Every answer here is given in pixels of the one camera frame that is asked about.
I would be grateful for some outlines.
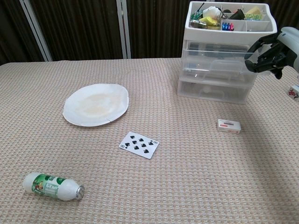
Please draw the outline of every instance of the bottle label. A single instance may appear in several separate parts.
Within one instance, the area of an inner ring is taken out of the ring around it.
[[[57,197],[58,189],[64,180],[64,178],[40,174],[32,183],[32,192],[50,197]]]

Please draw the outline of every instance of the white bottle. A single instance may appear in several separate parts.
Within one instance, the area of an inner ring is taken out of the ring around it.
[[[23,187],[29,193],[34,192],[64,201],[74,198],[79,200],[84,195],[83,185],[79,186],[72,179],[64,179],[37,172],[25,177]]]

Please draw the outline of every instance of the small box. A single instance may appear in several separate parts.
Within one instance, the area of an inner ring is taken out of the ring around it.
[[[299,102],[299,85],[293,85],[288,91],[288,96]]]
[[[241,131],[241,125],[239,121],[218,119],[217,131],[238,134]]]

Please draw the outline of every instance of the white paper plate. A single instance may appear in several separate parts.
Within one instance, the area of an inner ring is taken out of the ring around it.
[[[107,124],[126,112],[128,91],[118,84],[94,84],[74,92],[64,104],[64,118],[78,126]]]

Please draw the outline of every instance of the curtain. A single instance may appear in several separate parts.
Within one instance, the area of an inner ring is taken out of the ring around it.
[[[52,59],[122,58],[115,0],[31,0]]]
[[[43,56],[18,0],[0,1],[0,65],[43,61]]]
[[[127,0],[132,58],[181,57],[190,0]]]
[[[276,20],[278,30],[282,27],[295,27],[299,29],[298,0],[217,0],[224,2],[266,3]]]

